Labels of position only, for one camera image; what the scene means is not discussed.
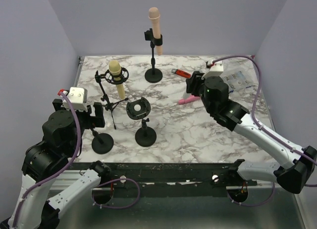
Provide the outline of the pink microphone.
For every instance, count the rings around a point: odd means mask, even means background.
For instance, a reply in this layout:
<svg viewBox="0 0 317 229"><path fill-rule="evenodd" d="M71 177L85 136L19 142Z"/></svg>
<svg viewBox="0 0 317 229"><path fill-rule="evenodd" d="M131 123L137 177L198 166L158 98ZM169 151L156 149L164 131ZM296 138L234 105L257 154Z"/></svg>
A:
<svg viewBox="0 0 317 229"><path fill-rule="evenodd" d="M178 101L178 104L179 104L179 105L183 105L183 104L187 104L187 103L191 103L191 102L197 101L197 100L199 100L199 99L200 99L200 97L196 97L196 96L194 96L194 95L191 95L191 96L189 96L188 98L179 100L179 101Z"/></svg>

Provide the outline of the black clip round-base stand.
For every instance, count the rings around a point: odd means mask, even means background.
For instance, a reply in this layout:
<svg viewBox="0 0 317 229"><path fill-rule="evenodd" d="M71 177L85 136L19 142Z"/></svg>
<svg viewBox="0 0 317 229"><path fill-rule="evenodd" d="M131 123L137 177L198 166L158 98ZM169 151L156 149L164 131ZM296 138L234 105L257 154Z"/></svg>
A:
<svg viewBox="0 0 317 229"><path fill-rule="evenodd" d="M93 135L92 149L95 153L103 155L108 153L114 146L113 138L107 133L98 133L96 130L91 128Z"/></svg>

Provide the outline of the black shock-mount round-base stand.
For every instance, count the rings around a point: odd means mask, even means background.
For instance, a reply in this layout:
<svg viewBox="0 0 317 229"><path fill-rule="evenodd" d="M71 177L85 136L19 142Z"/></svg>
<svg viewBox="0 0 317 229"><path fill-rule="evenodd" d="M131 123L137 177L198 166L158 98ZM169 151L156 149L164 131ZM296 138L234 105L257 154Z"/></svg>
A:
<svg viewBox="0 0 317 229"><path fill-rule="evenodd" d="M141 120L141 127L135 133L136 143L142 147L152 146L157 139L157 134L153 128L147 126L147 122L150 121L147 116L151 112L149 101L141 97L133 102L128 102L126 112L130 119Z"/></svg>

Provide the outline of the black tripod shock-mount stand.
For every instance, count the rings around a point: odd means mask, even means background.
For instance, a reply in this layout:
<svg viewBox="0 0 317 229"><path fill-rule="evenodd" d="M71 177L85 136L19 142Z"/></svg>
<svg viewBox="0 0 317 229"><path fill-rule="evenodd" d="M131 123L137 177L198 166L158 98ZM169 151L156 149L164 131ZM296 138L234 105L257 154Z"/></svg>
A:
<svg viewBox="0 0 317 229"><path fill-rule="evenodd" d="M116 128L115 120L113 117L113 111L114 109L122 102L128 101L129 98L125 97L124 100L118 100L116 102L112 101L111 98L114 98L114 87L117 86L117 84L125 83L128 78L129 78L129 72L126 68L121 67L121 80L120 81L115 81L113 79L113 76L111 75L109 69L105 71L105 73L99 73L97 70L95 72L95 81L99 85L101 92L102 92L102 97L101 101L104 102L103 107L106 111L110 111L111 113L111 118L113 122L113 127L114 129Z"/></svg>

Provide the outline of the beige microphone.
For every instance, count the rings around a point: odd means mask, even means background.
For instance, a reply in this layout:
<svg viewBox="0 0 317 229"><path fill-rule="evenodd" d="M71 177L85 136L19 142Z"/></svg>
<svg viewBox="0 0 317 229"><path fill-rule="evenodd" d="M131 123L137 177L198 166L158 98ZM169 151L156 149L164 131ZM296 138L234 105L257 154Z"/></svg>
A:
<svg viewBox="0 0 317 229"><path fill-rule="evenodd" d="M115 81L121 80L121 65L119 64L119 62L117 60L110 61L108 64L108 69L109 69L109 71L110 71L110 73L113 76L113 79ZM117 84L116 88L117 88L117 92L118 92L120 99L124 100L125 99L125 90L124 90L123 83Z"/></svg>

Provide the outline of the white grey-headed microphone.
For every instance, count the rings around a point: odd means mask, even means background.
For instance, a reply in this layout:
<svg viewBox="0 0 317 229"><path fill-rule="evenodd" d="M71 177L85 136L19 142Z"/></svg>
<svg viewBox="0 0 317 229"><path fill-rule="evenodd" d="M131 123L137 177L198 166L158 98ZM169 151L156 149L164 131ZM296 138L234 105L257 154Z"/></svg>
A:
<svg viewBox="0 0 317 229"><path fill-rule="evenodd" d="M191 96L191 94L189 94L189 93L187 93L187 92L184 92L184 94L183 94L183 99L187 99L188 97L190 97Z"/></svg>

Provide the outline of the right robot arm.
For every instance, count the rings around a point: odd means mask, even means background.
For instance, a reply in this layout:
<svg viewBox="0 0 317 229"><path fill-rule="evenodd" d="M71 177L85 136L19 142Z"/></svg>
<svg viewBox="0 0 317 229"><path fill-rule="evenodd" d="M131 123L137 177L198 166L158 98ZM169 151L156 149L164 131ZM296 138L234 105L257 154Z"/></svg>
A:
<svg viewBox="0 0 317 229"><path fill-rule="evenodd" d="M207 77L195 71L186 79L186 92L199 97L219 125L249 139L275 159L273 163L243 161L228 172L231 184L262 180L278 183L294 194L302 191L316 165L314 147L304 148L267 128L247 108L229 99L229 87L219 76Z"/></svg>

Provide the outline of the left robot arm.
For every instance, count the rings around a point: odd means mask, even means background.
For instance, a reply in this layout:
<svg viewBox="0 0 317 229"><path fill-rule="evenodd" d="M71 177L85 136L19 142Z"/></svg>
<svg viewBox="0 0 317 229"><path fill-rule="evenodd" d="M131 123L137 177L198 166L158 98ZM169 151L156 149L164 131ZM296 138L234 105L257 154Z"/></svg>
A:
<svg viewBox="0 0 317 229"><path fill-rule="evenodd" d="M22 166L22 187L12 216L1 222L2 229L55 229L71 204L96 186L110 180L110 168L96 161L83 176L60 194L48 198L56 178L64 172L81 151L84 130L104 127L101 103L80 111L74 102L68 110L65 102L54 99L54 113L43 124L43 139L26 151Z"/></svg>

